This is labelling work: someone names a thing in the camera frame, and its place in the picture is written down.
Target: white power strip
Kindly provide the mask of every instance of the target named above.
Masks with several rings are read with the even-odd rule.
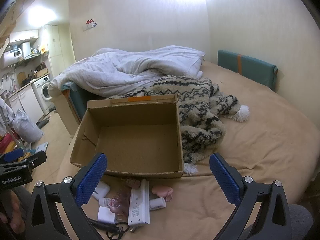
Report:
[[[141,181],[139,189],[131,189],[129,206],[129,226],[143,226],[150,224],[149,182]]]

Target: kitchen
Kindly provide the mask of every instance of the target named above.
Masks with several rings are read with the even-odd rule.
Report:
[[[9,40],[0,58],[0,96],[14,113],[22,109],[36,123],[54,106],[50,80],[75,62],[68,0],[40,0],[26,9]]]

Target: white comforter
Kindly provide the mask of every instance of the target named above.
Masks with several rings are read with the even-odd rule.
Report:
[[[61,85],[73,81],[94,94],[123,95],[138,87],[148,87],[164,75],[190,75],[200,78],[204,52],[167,46],[145,52],[103,48],[63,71],[49,84],[51,97],[61,94]]]

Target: kitchen cabinet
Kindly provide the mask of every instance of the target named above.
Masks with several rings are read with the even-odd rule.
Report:
[[[9,102],[10,102],[10,107],[15,114],[17,113],[18,109],[23,111],[23,107],[18,97],[18,94],[15,94],[12,97],[10,97]]]
[[[57,25],[46,25],[46,30],[48,34],[48,52],[49,57],[55,57],[61,55],[61,46],[59,39],[59,32]]]
[[[10,44],[18,44],[30,41],[31,43],[38,39],[38,30],[22,31],[10,33]]]
[[[63,61],[63,56],[58,55],[55,57],[50,57],[50,65],[51,65],[51,70],[52,70],[52,76],[56,77],[58,76],[62,71],[65,70],[64,67],[64,61]]]
[[[34,123],[38,122],[42,117],[43,112],[41,110],[41,107],[39,106],[31,85],[19,91],[18,97],[24,111],[29,116],[30,121]]]

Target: tile floor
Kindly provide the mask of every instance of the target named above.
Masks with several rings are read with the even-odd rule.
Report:
[[[47,161],[33,170],[33,181],[25,186],[29,192],[32,192],[34,183],[37,180],[42,180],[45,184],[55,182],[61,161],[71,142],[70,135],[59,114],[51,112],[48,116],[50,115],[49,122],[41,129],[44,132],[44,136],[38,142],[32,144],[34,149],[42,143],[49,142],[46,151]]]

